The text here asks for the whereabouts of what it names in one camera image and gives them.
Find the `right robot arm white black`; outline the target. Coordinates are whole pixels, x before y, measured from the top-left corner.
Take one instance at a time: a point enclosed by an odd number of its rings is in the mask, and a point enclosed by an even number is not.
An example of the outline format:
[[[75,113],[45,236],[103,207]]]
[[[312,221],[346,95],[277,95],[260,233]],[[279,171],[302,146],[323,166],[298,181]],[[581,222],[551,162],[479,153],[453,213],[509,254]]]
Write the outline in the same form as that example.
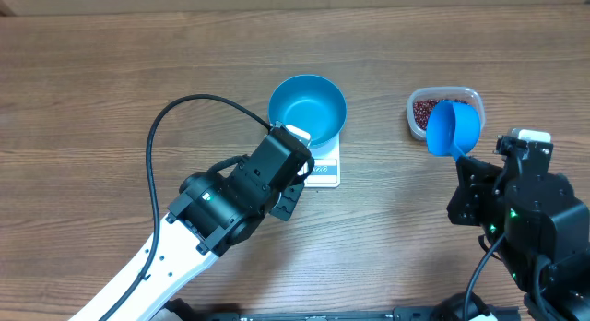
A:
[[[549,156],[506,156],[503,167],[460,157],[447,206],[453,224],[478,226],[484,259],[497,257],[536,320],[589,317],[589,209],[549,172]]]

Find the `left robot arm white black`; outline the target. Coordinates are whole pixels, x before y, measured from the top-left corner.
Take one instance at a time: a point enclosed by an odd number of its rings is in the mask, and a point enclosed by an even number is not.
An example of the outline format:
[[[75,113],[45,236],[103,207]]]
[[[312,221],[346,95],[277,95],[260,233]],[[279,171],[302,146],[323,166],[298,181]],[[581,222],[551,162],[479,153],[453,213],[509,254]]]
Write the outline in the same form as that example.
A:
[[[313,168],[309,133],[275,125],[252,155],[189,176],[142,249],[74,316],[149,320],[187,282],[254,233],[266,215],[290,219]]]

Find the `blue plastic scoop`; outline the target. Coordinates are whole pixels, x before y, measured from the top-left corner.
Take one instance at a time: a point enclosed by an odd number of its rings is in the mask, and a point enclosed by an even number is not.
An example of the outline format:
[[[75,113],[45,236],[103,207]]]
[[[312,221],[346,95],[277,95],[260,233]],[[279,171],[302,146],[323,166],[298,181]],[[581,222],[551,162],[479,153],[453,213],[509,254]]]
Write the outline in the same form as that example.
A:
[[[473,106],[442,101],[434,107],[427,125],[428,152],[458,161],[476,146],[480,131],[481,122]]]

